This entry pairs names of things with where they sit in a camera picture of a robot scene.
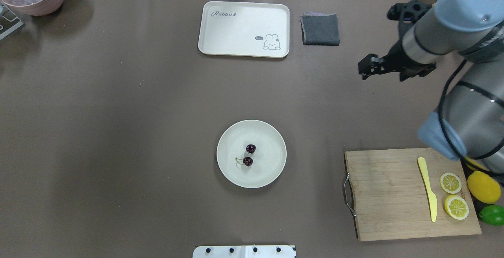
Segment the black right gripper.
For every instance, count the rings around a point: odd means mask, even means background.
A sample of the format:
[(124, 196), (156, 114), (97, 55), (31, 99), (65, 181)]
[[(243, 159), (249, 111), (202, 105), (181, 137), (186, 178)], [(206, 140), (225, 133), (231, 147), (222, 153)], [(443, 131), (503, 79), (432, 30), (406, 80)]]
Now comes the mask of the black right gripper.
[(415, 36), (416, 23), (431, 9), (420, 1), (396, 3), (387, 12), (387, 19), (398, 22), (398, 41), (387, 55), (380, 58), (368, 54), (358, 62), (362, 80), (373, 75), (398, 72), (400, 82), (416, 76), (424, 77), (436, 69), (432, 54), (425, 50)]

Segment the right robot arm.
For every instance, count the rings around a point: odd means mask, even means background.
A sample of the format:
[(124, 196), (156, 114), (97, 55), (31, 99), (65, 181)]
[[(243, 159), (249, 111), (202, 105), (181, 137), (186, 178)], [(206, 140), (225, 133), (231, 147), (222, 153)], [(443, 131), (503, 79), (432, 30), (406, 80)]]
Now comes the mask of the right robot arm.
[(503, 0), (398, 3), (387, 17), (399, 39), (384, 57), (358, 63), (362, 79), (398, 72), (400, 80), (427, 76), (456, 51), (463, 62), (443, 87), (418, 138), (446, 158), (503, 181)]

